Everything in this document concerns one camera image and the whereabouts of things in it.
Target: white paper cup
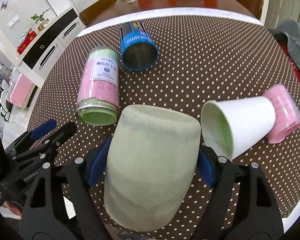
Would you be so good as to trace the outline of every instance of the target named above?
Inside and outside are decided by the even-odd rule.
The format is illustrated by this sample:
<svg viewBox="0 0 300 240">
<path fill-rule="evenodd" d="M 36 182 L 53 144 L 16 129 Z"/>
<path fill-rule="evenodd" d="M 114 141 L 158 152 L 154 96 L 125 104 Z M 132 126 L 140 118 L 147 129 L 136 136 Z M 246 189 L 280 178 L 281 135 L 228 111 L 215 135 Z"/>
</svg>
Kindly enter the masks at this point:
<svg viewBox="0 0 300 240">
<path fill-rule="evenodd" d="M 187 114 L 127 106 L 107 158 L 104 198 L 110 217 L 137 231 L 167 225 L 191 184 L 200 135 L 200 123 Z"/>
<path fill-rule="evenodd" d="M 275 111 L 265 97 L 208 101 L 201 111 L 202 136 L 218 156 L 233 160 L 273 127 Z"/>
</svg>

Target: brown wooden chair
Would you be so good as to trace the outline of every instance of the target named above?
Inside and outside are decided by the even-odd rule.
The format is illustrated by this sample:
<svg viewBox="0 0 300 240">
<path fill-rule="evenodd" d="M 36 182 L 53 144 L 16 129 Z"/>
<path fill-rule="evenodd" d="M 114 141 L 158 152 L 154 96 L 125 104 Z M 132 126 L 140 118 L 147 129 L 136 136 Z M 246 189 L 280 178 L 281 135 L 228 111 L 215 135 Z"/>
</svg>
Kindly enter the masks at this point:
<svg viewBox="0 0 300 240">
<path fill-rule="evenodd" d="M 253 16 L 260 19 L 262 13 L 263 0 L 236 0 L 242 6 L 248 9 Z"/>
<path fill-rule="evenodd" d="M 113 5 L 117 0 L 99 0 L 79 13 L 82 22 L 88 26 L 98 15 Z"/>
</svg>

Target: drawer handle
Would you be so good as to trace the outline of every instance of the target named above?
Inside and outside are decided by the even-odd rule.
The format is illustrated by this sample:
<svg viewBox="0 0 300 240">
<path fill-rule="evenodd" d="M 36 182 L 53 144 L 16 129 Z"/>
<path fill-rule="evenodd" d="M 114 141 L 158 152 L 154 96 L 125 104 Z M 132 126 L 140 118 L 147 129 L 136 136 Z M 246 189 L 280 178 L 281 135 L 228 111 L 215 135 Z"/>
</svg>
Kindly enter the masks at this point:
<svg viewBox="0 0 300 240">
<path fill-rule="evenodd" d="M 65 38 L 77 26 L 78 23 L 79 22 L 72 24 L 71 27 L 65 32 L 65 34 L 63 34 L 62 38 Z"/>
<path fill-rule="evenodd" d="M 52 53 L 56 50 L 56 47 L 58 47 L 58 44 L 56 44 L 55 46 L 53 46 L 53 47 L 49 50 L 48 54 L 47 54 L 47 55 L 43 58 L 43 60 L 41 61 L 39 69 L 41 69 L 41 68 L 44 66 L 44 64 L 45 64 L 45 63 L 47 62 L 47 60 L 50 58 L 50 56 L 52 55 Z"/>
</svg>

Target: metal bolt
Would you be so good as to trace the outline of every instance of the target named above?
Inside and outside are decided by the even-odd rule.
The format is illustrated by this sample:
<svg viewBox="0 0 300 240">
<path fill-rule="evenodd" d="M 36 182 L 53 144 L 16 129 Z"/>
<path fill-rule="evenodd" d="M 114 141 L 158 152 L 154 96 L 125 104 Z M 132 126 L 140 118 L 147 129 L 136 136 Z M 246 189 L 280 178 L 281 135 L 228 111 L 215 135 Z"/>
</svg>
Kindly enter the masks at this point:
<svg viewBox="0 0 300 240">
<path fill-rule="evenodd" d="M 220 156 L 220 157 L 218 158 L 218 161 L 219 161 L 220 163 L 226 163 L 226 162 L 227 162 L 227 158 L 226 158 L 226 157 L 223 157 L 223 156 Z"/>
<path fill-rule="evenodd" d="M 47 168 L 49 168 L 50 167 L 50 163 L 44 163 L 43 165 L 42 165 L 42 168 L 44 168 L 44 169 L 47 169 Z"/>
<path fill-rule="evenodd" d="M 76 164 L 83 163 L 83 158 L 82 158 L 82 157 L 76 158 L 76 159 L 74 160 L 74 162 L 75 162 Z"/>
<path fill-rule="evenodd" d="M 251 167 L 254 169 L 259 168 L 259 164 L 258 163 L 251 163 Z"/>
</svg>

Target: pink and green container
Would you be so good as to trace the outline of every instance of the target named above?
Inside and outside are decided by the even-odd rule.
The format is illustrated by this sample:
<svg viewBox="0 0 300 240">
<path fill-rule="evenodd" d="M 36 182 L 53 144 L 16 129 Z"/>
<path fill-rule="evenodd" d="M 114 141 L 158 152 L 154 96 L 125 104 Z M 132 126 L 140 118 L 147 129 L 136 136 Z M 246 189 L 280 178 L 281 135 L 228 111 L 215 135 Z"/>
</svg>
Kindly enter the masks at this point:
<svg viewBox="0 0 300 240">
<path fill-rule="evenodd" d="M 92 50 L 84 66 L 76 112 L 85 123 L 106 126 L 117 122 L 119 113 L 118 55 L 110 47 Z"/>
</svg>

